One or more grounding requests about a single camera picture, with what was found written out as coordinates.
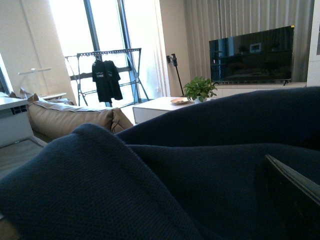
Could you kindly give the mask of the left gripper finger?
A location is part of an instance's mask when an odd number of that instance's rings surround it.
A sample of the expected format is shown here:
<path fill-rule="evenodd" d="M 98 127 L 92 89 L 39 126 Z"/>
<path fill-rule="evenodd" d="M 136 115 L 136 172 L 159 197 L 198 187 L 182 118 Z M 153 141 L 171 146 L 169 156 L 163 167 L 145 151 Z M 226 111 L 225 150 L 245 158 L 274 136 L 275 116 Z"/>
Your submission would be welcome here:
<path fill-rule="evenodd" d="M 259 239 L 320 238 L 319 184 L 269 154 L 254 177 Z"/>

